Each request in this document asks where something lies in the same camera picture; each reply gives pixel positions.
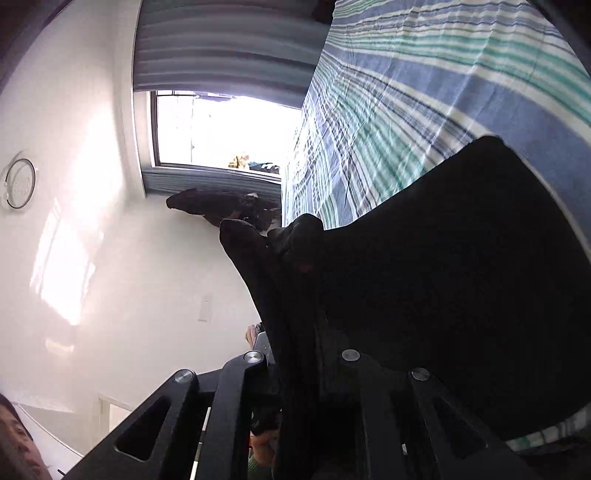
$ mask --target hand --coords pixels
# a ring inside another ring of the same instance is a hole
[[[273,465],[278,438],[279,430],[267,430],[256,437],[251,435],[252,454],[259,465]]]

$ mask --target curtain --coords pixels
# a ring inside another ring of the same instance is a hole
[[[134,90],[245,95],[301,108],[327,25],[316,0],[144,0]]]
[[[254,172],[211,167],[153,167],[143,168],[142,178],[147,193],[173,194],[187,189],[238,195],[256,193],[259,198],[281,204],[281,180]]]

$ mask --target striped bedspread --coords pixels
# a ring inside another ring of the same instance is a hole
[[[483,135],[591,238],[591,80],[525,0],[338,0],[284,169],[283,222],[351,223]]]

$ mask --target sunlight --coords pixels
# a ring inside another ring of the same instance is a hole
[[[108,110],[88,122],[86,138],[73,164],[70,205],[72,219],[98,232],[100,221],[124,188],[117,132]]]
[[[248,155],[255,163],[285,166],[301,111],[238,97],[214,102],[193,96],[158,97],[158,149],[164,163],[228,168]]]
[[[56,235],[58,219],[60,216],[60,205],[57,203],[57,201],[54,201],[53,208],[47,216],[45,227],[43,227],[43,232],[41,233],[41,238],[39,239],[39,247],[37,248],[37,255],[35,256],[35,263],[33,265],[33,274],[29,283],[29,286],[33,287],[35,293],[37,294],[41,291],[43,272],[45,271],[47,258],[49,257],[49,253],[51,251],[51,244],[53,243],[53,239]]]
[[[43,272],[41,299],[71,325],[80,323],[90,272],[94,272],[94,265],[90,268],[86,248],[72,226],[61,220]]]
[[[45,348],[49,353],[53,353],[60,358],[67,358],[74,352],[74,345],[62,345],[61,343],[54,342],[50,338],[45,339]]]

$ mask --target bed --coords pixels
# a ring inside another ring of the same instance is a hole
[[[284,169],[282,221],[345,226],[497,135],[591,238],[591,80],[525,0],[339,0]],[[591,419],[512,440],[551,442]]]

